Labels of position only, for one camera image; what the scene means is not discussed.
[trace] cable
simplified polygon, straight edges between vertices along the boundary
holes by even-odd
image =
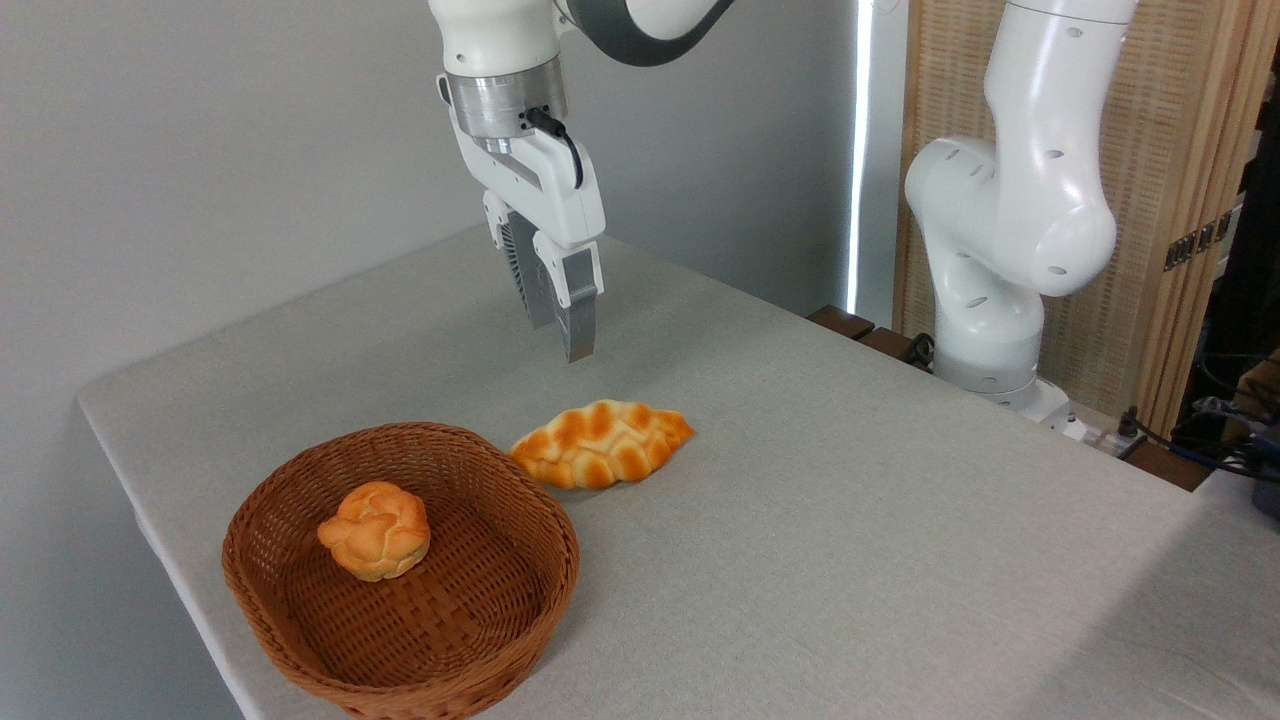
[[[1280,475],[1277,475],[1277,474],[1265,474],[1265,473],[1261,473],[1261,471],[1247,470],[1247,469],[1242,470],[1240,468],[1235,468],[1233,465],[1228,465],[1226,462],[1220,462],[1217,460],[1213,460],[1212,457],[1206,457],[1206,456],[1203,456],[1203,455],[1201,455],[1198,452],[1192,452],[1189,450],[1178,447],[1172,442],[1170,442],[1170,441],[1160,437],[1158,434],[1156,434],[1156,432],[1152,430],[1151,428],[1148,428],[1147,425],[1143,425],[1142,421],[1138,420],[1138,416],[1135,414],[1133,414],[1133,413],[1125,413],[1121,418],[1128,418],[1129,421],[1132,421],[1133,425],[1135,428],[1138,428],[1139,432],[1142,432],[1142,434],[1147,436],[1147,439],[1149,439],[1151,442],[1153,442],[1153,443],[1164,447],[1165,450],[1172,452],[1174,455],[1178,455],[1180,457],[1185,457],[1187,460],[1190,460],[1192,462],[1196,462],[1198,465],[1203,465],[1206,468],[1212,468],[1215,470],[1226,470],[1228,473],[1235,473],[1236,475],[1240,475],[1240,477],[1244,477],[1244,478],[1251,478],[1251,479],[1254,479],[1254,480],[1262,480],[1262,482],[1267,482],[1267,483],[1280,482]]]
[[[1217,357],[1219,360],[1254,360],[1257,363],[1271,363],[1280,365],[1280,357],[1262,355],[1261,352],[1204,352],[1204,357]]]
[[[933,363],[933,336],[929,333],[920,333],[911,338],[911,345],[906,348],[906,355],[902,356],[902,361],[906,364],[920,363],[925,368]]]
[[[1208,359],[1208,357],[1224,357],[1224,359],[1226,359],[1226,356],[1217,355],[1217,354],[1210,354],[1210,352],[1206,352],[1204,355],[1201,356],[1201,361],[1199,361],[1201,373],[1206,378],[1208,378],[1208,380],[1211,383],[1213,383],[1213,384],[1216,384],[1216,386],[1219,386],[1219,387],[1221,387],[1224,389],[1228,389],[1230,392],[1238,392],[1238,393],[1243,395],[1244,397],[1251,397],[1253,400],[1257,400],[1258,402],[1262,404],[1262,406],[1267,411],[1267,415],[1270,415],[1271,418],[1275,418],[1276,414],[1280,413],[1280,405],[1277,405],[1277,402],[1276,402],[1277,398],[1280,398],[1280,389],[1272,388],[1272,387],[1267,386],[1267,391],[1270,392],[1270,397],[1263,397],[1263,396],[1261,396],[1261,395],[1258,395],[1257,392],[1253,391],[1252,384],[1248,388],[1243,388],[1243,387],[1239,387],[1238,384],[1233,386],[1230,383],[1226,383],[1226,382],[1219,379],[1217,375],[1215,375],[1213,373],[1210,372],[1208,365],[1204,363],[1204,360]],[[1245,356],[1244,359],[1252,359],[1252,357]],[[1248,380],[1245,380],[1245,383],[1256,383],[1256,382],[1257,380],[1253,380],[1252,378],[1248,379]]]
[[[568,136],[568,131],[564,129],[564,123],[557,120],[556,118],[547,114],[547,108],[530,108],[521,113],[521,118],[527,120],[529,124],[535,128],[550,135],[552,137],[558,137],[568,145],[568,152],[573,156],[573,190],[580,190],[582,187],[582,156],[577,154],[577,146],[573,145],[573,138]]]

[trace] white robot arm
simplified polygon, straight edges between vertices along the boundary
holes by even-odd
[[[1106,266],[1116,227],[1098,129],[1137,0],[1009,0],[987,65],[997,143],[931,142],[906,199],[933,277],[934,372],[1064,429],[1066,395],[1036,377],[1044,309]]]
[[[534,327],[559,322],[572,363],[595,345],[604,210],[568,111],[559,36],[579,27],[616,60],[684,55],[732,0],[428,0],[444,38],[440,96],[467,169],[485,186],[494,243]]]

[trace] bread roll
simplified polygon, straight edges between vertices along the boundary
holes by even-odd
[[[422,498],[378,480],[351,491],[316,536],[338,565],[366,583],[403,575],[431,544]]]
[[[509,455],[549,486],[599,489],[648,478],[694,434],[675,410],[599,400],[561,413],[520,438]]]

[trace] gray tablecloth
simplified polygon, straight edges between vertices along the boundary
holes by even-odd
[[[507,447],[600,397],[699,434],[644,483],[561,495],[577,592],[486,719],[1280,716],[1280,538],[692,272],[602,255],[573,365],[476,229],[81,393],[248,717],[344,716],[275,671],[223,583],[227,524],[275,466],[411,419]]]

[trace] woven basket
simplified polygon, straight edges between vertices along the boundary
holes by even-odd
[[[426,503],[413,569],[365,583],[316,525],[369,480]],[[468,717],[532,671],[577,579],[559,503],[479,436],[433,423],[343,436],[282,465],[241,506],[223,570],[271,662],[356,717]]]

